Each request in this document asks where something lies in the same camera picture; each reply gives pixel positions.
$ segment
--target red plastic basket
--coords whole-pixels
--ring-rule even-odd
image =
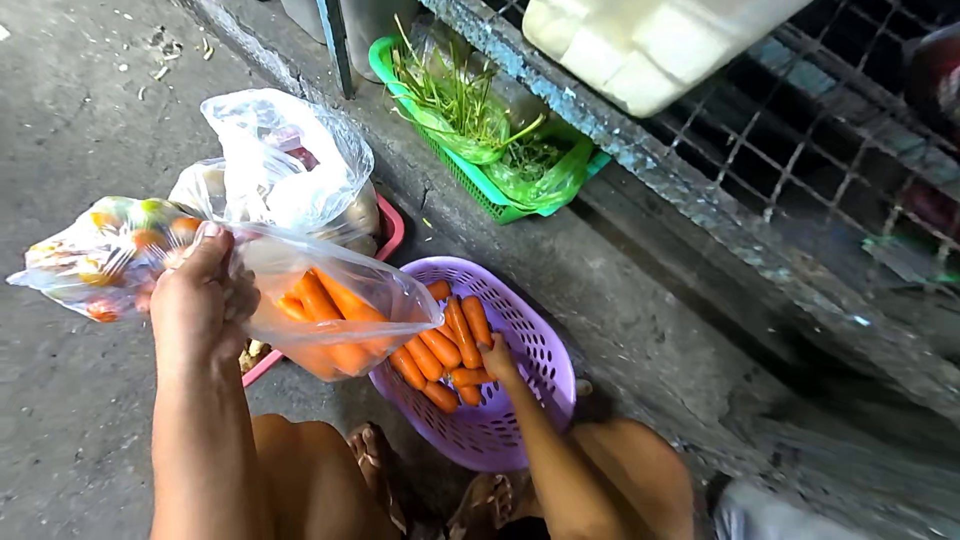
[[[403,225],[403,217],[400,216],[400,213],[379,193],[376,194],[376,205],[380,209],[380,231],[383,232],[383,236],[387,238],[387,241],[380,246],[380,249],[377,250],[373,258],[386,260],[387,257],[392,255],[394,251],[396,251],[396,248],[400,246],[400,242],[403,241],[403,234],[406,232],[406,227]],[[265,358],[253,366],[250,371],[244,374],[243,387],[246,388],[257,379],[260,379],[264,373],[267,373],[270,368],[274,367],[274,365],[282,359],[282,352],[277,350],[271,351]]]

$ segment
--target foot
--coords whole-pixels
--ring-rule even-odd
[[[450,540],[490,538],[510,521],[514,486],[506,475],[480,474],[467,486],[460,507],[447,522]]]
[[[403,513],[400,511],[399,504],[394,499],[390,491],[390,483],[387,481],[387,474],[384,469],[384,461],[390,445],[386,437],[380,430],[380,426],[365,422],[353,430],[347,437],[347,444],[356,457],[357,466],[360,467],[360,473],[363,475],[367,487],[370,488],[377,504],[394,522],[400,532],[407,533],[407,524],[403,519]]]

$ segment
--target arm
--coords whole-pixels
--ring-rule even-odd
[[[207,235],[160,277],[151,299],[155,540],[272,536],[237,364],[245,336],[224,320],[232,288],[221,269],[232,240],[212,229],[206,224]]]
[[[494,334],[493,337],[493,350],[484,353],[484,364],[503,384],[514,404],[534,489],[550,537],[561,540],[627,538],[613,502],[583,459],[554,429],[516,369],[502,336]]]

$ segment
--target hand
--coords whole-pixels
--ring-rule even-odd
[[[483,355],[483,365],[487,373],[493,375],[498,380],[510,380],[518,378],[520,372],[516,369],[516,363],[510,356],[510,349],[507,348],[507,342],[503,339],[503,334],[495,333],[493,336],[493,349],[477,343],[480,354]]]
[[[183,260],[157,280],[150,314],[159,376],[221,360],[237,363],[247,336],[236,321],[253,313],[259,293],[252,279],[229,278],[232,247],[231,233],[204,222]]]

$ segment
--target green plastic basket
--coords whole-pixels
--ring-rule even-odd
[[[394,61],[391,58],[391,52],[402,43],[403,40],[399,35],[393,35],[374,41],[370,47],[370,66],[373,68],[376,76],[387,85],[387,88],[394,95],[402,94],[404,90],[394,76]],[[417,108],[417,105],[409,99],[399,98],[397,101],[408,111]],[[519,209],[514,206],[510,199],[508,199],[476,165],[445,148],[421,126],[414,125],[414,128],[420,137],[426,141],[427,145],[433,149],[434,153],[437,154],[440,162],[446,165],[446,167],[450,169],[450,172],[453,173],[453,176],[463,185],[467,193],[470,194],[470,197],[473,197],[477,204],[480,205],[498,225],[506,225],[507,223],[533,213],[548,216],[573,200],[571,196],[565,201],[540,209]],[[608,161],[610,161],[609,155],[599,150],[594,151],[587,164],[587,179],[589,180],[595,175]]]

